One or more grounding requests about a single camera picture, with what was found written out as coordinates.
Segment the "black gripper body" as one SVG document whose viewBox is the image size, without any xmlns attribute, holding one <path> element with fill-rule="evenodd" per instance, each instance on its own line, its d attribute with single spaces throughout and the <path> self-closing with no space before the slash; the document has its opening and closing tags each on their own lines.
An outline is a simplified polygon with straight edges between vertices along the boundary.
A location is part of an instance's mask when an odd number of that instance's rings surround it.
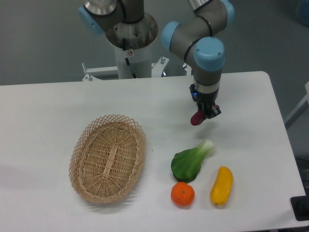
<svg viewBox="0 0 309 232">
<path fill-rule="evenodd" d="M 202 93 L 197 90 L 197 84 L 191 84 L 190 92 L 193 101 L 197 104 L 198 109 L 211 109 L 215 106 L 215 100 L 218 96 L 219 89 L 216 89 L 212 93 Z"/>
</svg>

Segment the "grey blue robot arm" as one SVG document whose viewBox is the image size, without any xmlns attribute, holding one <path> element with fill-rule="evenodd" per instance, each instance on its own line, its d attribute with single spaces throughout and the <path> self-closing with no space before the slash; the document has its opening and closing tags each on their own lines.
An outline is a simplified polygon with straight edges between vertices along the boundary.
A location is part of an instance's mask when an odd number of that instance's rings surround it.
<svg viewBox="0 0 309 232">
<path fill-rule="evenodd" d="M 87 0 L 78 13 L 94 34 L 104 33 L 114 47 L 121 79 L 151 76 L 149 47 L 160 36 L 162 45 L 193 70 L 190 92 L 197 112 L 191 124 L 199 125 L 221 113 L 215 100 L 225 47 L 215 35 L 233 22 L 235 10 L 227 0 L 191 0 L 189 4 L 195 17 L 184 25 L 169 22 L 162 31 L 141 0 Z"/>
</svg>

